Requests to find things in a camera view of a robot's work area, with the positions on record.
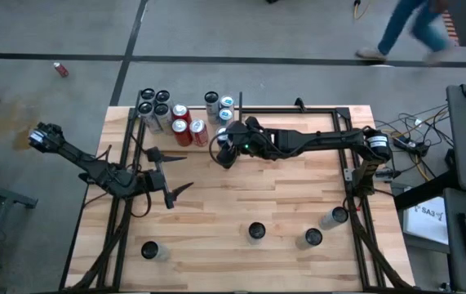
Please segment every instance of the red soda can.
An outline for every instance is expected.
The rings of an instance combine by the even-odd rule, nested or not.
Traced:
[[[183,119],[187,124],[192,122],[191,113],[185,105],[175,105],[173,107],[173,119]]]
[[[177,119],[173,122],[173,132],[178,145],[185,147],[193,143],[193,137],[187,127],[187,122],[183,119]]]
[[[57,72],[59,72],[62,78],[69,76],[68,70],[63,65],[61,65],[60,62],[53,63],[53,67]]]
[[[207,135],[207,127],[205,122],[203,122],[201,119],[195,119],[193,122],[191,122],[189,130],[191,130],[191,134],[193,135],[193,142],[196,146],[203,147],[207,145],[209,136]]]

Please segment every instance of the gray floor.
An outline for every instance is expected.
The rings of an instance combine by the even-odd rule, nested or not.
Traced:
[[[353,60],[379,41],[395,1],[374,0],[352,20],[352,0],[150,0],[135,45],[138,56],[288,57]],[[0,52],[123,55],[140,0],[0,0]],[[443,31],[442,21],[435,24]],[[420,60],[426,49],[405,32],[393,60]],[[446,60],[466,61],[466,48]],[[58,123],[68,140],[95,152],[121,62],[0,60],[0,186],[39,198],[32,212],[16,208],[0,243],[0,287],[10,293],[54,291],[59,285],[86,186],[62,158],[24,145],[37,122]],[[168,89],[175,100],[201,105],[206,91],[244,92],[246,105],[371,105],[376,119],[445,103],[445,87],[466,83],[466,68],[371,68],[326,65],[222,65],[131,62],[119,105],[133,105],[144,87]],[[421,118],[435,114],[424,114]],[[450,134],[448,122],[439,126]],[[431,140],[437,141],[434,135]],[[426,158],[446,170],[444,144]],[[398,169],[411,165],[396,154]],[[418,185],[416,171],[397,182]],[[418,286],[447,280],[446,260],[409,247]]]

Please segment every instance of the wooden table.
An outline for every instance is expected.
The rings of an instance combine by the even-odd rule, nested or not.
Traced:
[[[354,127],[374,126],[370,106],[349,108]],[[110,161],[119,160],[128,110],[128,107],[108,109],[98,152],[112,145]],[[206,118],[205,110],[192,110],[191,114],[193,118]],[[256,117],[264,127],[333,131],[329,115],[257,114]],[[208,128],[214,134],[213,126],[208,124]],[[182,148],[171,136],[146,134],[144,147],[154,145],[165,154],[187,156],[184,161],[163,164],[170,188],[190,181],[194,185],[179,196],[174,209],[167,210],[162,193],[157,192],[152,194],[153,208],[149,215],[131,218],[121,291],[361,291],[350,222],[322,231],[323,242],[318,247],[307,251],[295,248],[296,236],[318,227],[320,218],[344,199],[337,151],[309,152],[276,162],[242,156],[227,171],[212,162],[207,147]],[[144,169],[150,167],[145,157],[141,165]],[[376,187],[389,189],[379,183]],[[102,194],[99,188],[91,187],[86,201],[99,194]],[[380,250],[402,278],[413,284],[393,199],[375,194],[369,200]],[[85,208],[66,286],[75,284],[100,253],[110,205],[111,197],[104,197]],[[145,197],[139,196],[134,201],[134,213],[142,213],[146,205]],[[268,231],[256,246],[246,240],[246,227],[253,221],[264,223]],[[171,259],[145,260],[140,248],[149,240],[166,245]],[[113,277],[115,255],[116,250],[109,263],[107,283]],[[368,251],[366,259],[371,284],[375,285]]]

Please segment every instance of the sneaker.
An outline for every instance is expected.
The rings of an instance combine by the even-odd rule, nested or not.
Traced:
[[[428,53],[424,58],[425,64],[428,66],[440,64],[443,58],[445,58],[452,51],[452,48],[453,46],[449,45],[443,50]]]
[[[356,56],[368,60],[387,60],[387,56],[381,54],[378,49],[362,48],[356,51]]]

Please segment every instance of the jeans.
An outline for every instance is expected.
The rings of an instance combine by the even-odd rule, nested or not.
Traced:
[[[383,55],[387,55],[397,41],[397,37],[405,27],[406,21],[411,17],[414,9],[421,7],[418,17],[412,27],[412,34],[432,51],[445,49],[447,41],[430,26],[440,13],[432,12],[432,1],[430,0],[399,0],[390,20],[387,24],[385,34],[379,42],[378,50]]]

